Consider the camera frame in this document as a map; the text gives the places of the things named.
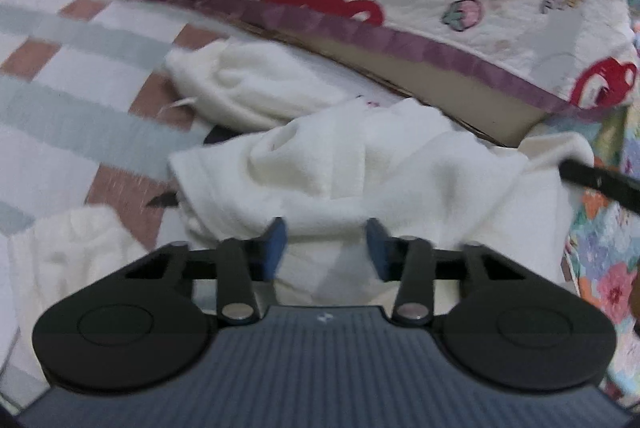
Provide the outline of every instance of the white fluffy fabric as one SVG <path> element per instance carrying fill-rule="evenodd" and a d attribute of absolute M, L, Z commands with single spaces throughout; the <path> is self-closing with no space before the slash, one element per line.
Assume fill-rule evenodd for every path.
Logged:
<path fill-rule="evenodd" d="M 12 287 L 20 337 L 33 353 L 40 315 L 66 296 L 147 253 L 108 206 L 84 206 L 41 218 L 9 239 Z M 44 376 L 34 376 L 44 380 Z"/>
<path fill-rule="evenodd" d="M 289 304 L 363 304 L 388 290 L 367 258 L 364 223 L 439 248 L 481 242 L 562 281 L 564 239 L 580 196 L 558 163 L 593 163 L 578 134 L 487 148 L 435 108 L 356 100 L 286 126 L 175 153 L 182 210 L 198 234 L 261 234 L 283 217 L 290 244 L 278 271 Z"/>
<path fill-rule="evenodd" d="M 238 132 L 269 130 L 347 99 L 274 42 L 216 40 L 171 51 L 165 67 L 198 113 Z"/>

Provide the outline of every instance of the colorful floral blanket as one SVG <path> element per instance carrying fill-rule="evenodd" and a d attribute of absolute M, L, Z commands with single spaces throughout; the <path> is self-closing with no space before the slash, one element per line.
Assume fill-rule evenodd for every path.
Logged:
<path fill-rule="evenodd" d="M 582 133 L 598 166 L 640 178 L 640 104 L 620 108 L 600 123 L 552 118 L 546 126 L 550 133 Z M 585 191 L 565 256 L 580 295 L 599 307 L 618 333 L 608 390 L 614 396 L 640 396 L 640 338 L 629 306 L 640 258 L 640 217 L 598 192 Z"/>

